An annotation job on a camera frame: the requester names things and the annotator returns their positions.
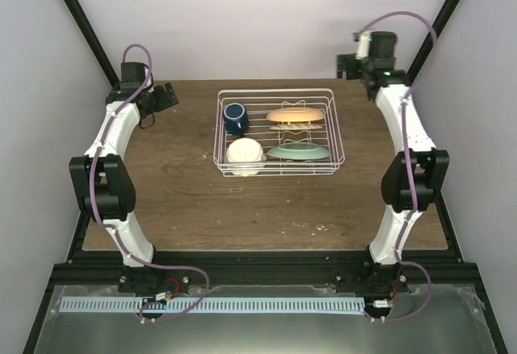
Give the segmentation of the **dark blue ceramic mug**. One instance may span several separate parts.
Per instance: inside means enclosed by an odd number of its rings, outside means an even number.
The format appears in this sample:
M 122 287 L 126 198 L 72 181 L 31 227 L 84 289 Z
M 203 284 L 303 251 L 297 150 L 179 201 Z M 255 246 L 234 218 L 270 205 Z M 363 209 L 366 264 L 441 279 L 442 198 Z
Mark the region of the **dark blue ceramic mug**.
M 245 107 L 241 103 L 230 103 L 223 109 L 225 130 L 233 136 L 243 137 L 250 124 Z

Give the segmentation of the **orange round plate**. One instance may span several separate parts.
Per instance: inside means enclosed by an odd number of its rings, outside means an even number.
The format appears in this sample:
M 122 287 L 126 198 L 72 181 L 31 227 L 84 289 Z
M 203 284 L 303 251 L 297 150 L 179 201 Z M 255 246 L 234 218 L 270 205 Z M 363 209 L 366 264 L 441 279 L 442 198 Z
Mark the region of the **orange round plate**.
M 308 123 L 323 120 L 324 113 L 311 107 L 282 107 L 267 114 L 267 120 L 278 123 Z

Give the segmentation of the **yellow patterned plate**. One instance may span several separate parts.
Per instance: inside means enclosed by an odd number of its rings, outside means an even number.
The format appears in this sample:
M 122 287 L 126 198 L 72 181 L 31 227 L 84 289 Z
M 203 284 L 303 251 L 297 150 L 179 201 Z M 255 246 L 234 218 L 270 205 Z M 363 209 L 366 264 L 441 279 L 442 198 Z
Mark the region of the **yellow patterned plate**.
M 313 123 L 285 123 L 285 124 L 274 124 L 269 127 L 270 130 L 273 131 L 310 131 L 310 130 L 319 130 L 322 129 L 323 126 L 319 124 Z

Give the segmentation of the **white scalloped bowl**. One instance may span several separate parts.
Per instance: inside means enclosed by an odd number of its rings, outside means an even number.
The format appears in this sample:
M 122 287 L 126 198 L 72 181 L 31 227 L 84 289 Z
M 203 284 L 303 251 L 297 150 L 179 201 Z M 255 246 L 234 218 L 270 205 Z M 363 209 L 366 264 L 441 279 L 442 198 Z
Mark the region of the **white scalloped bowl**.
M 226 160 L 233 175 L 247 177 L 257 175 L 264 168 L 266 155 L 258 141 L 244 137 L 229 145 Z

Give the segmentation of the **white wire dish rack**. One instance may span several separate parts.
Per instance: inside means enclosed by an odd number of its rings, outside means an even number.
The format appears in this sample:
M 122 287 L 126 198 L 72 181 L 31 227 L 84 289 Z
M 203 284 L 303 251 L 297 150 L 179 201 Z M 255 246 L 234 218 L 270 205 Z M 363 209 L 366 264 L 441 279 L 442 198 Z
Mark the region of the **white wire dish rack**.
M 239 137 L 231 135 L 224 122 L 224 109 L 241 104 L 247 112 L 250 127 L 245 138 L 258 142 L 263 156 L 257 162 L 232 162 L 229 147 Z M 282 129 L 267 115 L 286 107 L 311 107 L 322 113 L 322 119 L 308 124 L 308 129 Z M 279 145 L 319 145 L 328 155 L 324 158 L 276 158 L 269 152 Z M 334 92 L 329 88 L 222 90 L 217 94 L 213 162 L 227 177 L 332 175 L 345 162 L 343 139 L 339 127 Z

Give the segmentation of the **light teal plate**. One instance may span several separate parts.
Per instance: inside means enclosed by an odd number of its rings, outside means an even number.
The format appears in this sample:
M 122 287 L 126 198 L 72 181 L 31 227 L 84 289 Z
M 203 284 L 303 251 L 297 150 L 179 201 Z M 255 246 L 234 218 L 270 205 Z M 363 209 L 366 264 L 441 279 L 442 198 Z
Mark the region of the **light teal plate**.
M 311 142 L 285 142 L 267 152 L 268 156 L 295 161 L 318 160 L 328 158 L 327 148 Z

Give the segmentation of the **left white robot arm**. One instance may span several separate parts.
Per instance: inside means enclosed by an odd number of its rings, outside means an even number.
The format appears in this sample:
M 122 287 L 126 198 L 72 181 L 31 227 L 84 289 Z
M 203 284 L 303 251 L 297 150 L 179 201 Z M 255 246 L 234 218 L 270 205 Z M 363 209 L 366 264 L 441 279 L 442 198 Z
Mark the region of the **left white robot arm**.
M 69 161 L 69 173 L 81 212 L 103 227 L 119 249 L 123 264 L 140 268 L 137 283 L 149 293 L 165 283 L 165 272 L 148 264 L 154 246 L 146 239 L 136 214 L 137 194 L 124 156 L 133 131 L 142 121 L 179 100 L 171 84 L 155 86 L 149 66 L 121 63 L 121 81 L 106 98 L 105 116 L 86 152 Z

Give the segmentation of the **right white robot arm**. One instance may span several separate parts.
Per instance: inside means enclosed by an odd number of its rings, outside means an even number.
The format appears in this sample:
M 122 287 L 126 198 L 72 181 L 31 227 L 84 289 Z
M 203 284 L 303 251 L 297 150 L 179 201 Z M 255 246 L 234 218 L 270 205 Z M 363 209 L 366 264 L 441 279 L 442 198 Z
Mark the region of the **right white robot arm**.
M 406 72 L 395 67 L 397 35 L 367 29 L 356 33 L 354 39 L 357 50 L 338 56 L 337 75 L 363 82 L 368 99 L 385 119 L 394 149 L 394 158 L 381 180 L 385 213 L 369 246 L 374 263 L 359 270 L 361 286 L 375 292 L 388 281 L 382 265 L 401 262 L 410 231 L 434 204 L 450 158 L 427 134 Z

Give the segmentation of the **light blue slotted strip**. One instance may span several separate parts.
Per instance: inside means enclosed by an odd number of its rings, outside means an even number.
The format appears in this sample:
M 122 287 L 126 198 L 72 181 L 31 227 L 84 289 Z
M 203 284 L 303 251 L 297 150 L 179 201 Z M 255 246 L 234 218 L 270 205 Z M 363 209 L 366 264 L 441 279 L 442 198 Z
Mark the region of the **light blue slotted strip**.
M 195 303 L 176 298 L 160 305 L 143 307 L 141 297 L 63 297 L 61 313 L 178 314 Z M 365 303 L 355 297 L 206 297 L 192 312 L 196 314 L 350 314 L 361 315 Z

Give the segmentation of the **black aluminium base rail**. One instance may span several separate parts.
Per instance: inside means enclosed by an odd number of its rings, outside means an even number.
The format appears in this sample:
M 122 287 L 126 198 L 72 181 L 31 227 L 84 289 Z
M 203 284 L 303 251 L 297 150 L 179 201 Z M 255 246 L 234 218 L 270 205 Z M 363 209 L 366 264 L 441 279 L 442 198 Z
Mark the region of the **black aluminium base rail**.
M 125 292 L 156 293 L 179 285 L 310 285 L 331 286 L 340 293 L 381 293 L 392 287 L 423 284 L 481 286 L 475 263 L 466 263 L 452 251 L 408 251 L 406 259 L 425 269 L 376 267 L 365 251 L 330 252 L 192 252 L 160 251 L 156 268 L 127 268 L 113 251 L 81 252 L 54 266 L 48 285 L 119 285 Z

